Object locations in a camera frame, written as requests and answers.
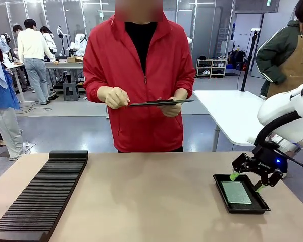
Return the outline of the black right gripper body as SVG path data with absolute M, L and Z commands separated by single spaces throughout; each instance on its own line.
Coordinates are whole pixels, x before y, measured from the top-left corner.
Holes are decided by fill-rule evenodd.
M 275 169 L 280 169 L 283 173 L 283 177 L 286 177 L 288 173 L 288 161 L 286 157 L 279 154 L 278 152 L 262 147 L 260 145 L 256 146 L 253 150 L 253 158 L 259 161 L 265 167 L 269 167 L 269 170 L 274 171 Z

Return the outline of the person's left hand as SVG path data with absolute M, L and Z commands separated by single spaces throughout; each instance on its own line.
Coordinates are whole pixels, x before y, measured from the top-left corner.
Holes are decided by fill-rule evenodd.
M 176 117 L 181 113 L 181 107 L 182 104 L 181 103 L 177 103 L 175 105 L 162 105 L 159 106 L 158 108 L 161 110 L 162 114 L 165 117 Z

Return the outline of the person's right hand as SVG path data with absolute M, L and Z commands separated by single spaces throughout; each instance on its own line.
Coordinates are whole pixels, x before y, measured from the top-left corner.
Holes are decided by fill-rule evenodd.
M 126 91 L 119 87 L 107 87 L 105 93 L 105 104 L 113 110 L 127 106 L 130 102 Z

